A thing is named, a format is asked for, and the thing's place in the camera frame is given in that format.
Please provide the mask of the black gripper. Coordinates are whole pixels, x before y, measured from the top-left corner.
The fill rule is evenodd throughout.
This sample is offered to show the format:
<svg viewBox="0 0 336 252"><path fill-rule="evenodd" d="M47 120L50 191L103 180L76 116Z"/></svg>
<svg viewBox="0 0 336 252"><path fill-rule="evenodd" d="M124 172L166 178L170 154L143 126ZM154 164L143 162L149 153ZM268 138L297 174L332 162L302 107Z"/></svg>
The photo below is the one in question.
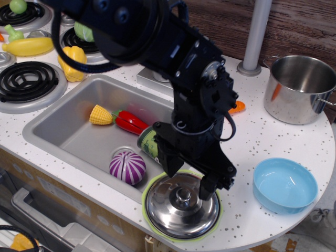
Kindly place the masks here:
<svg viewBox="0 0 336 252"><path fill-rule="evenodd" d="M169 177L173 177L184 163L197 169L204 174L199 198L205 201L210 200L217 189L229 190L232 187L237 170L221 149L222 122L192 134L179 132L164 122L154 123L153 129L158 158Z"/></svg>

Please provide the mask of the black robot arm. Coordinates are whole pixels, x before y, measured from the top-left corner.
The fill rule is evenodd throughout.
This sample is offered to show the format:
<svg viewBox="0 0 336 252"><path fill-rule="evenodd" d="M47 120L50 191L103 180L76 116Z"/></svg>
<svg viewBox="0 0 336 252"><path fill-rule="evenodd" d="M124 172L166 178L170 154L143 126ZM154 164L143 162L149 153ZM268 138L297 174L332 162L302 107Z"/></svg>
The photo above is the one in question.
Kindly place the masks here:
<svg viewBox="0 0 336 252"><path fill-rule="evenodd" d="M224 120L235 108L237 93L226 72L222 51L188 25L183 1L47 1L54 11L51 34L59 56L71 67L101 73L141 64L173 87L170 123L153 129L159 161L168 176L183 163L203 173L199 197L208 200L217 189L229 189L236 168L222 152ZM61 15L91 28L107 63L85 65L67 56L59 42Z"/></svg>

